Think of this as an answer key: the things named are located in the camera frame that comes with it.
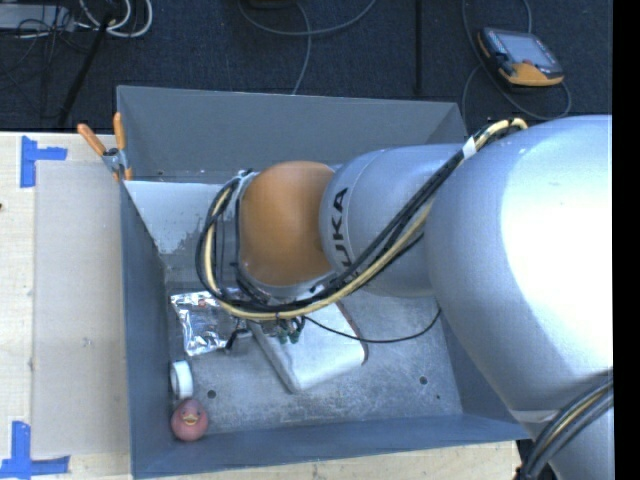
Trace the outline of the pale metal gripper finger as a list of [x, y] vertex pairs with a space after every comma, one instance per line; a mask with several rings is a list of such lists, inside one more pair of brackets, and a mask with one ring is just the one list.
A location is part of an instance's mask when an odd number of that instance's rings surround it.
[[246, 355], [253, 343], [253, 333], [250, 329], [236, 329], [226, 342], [224, 352], [227, 355]]

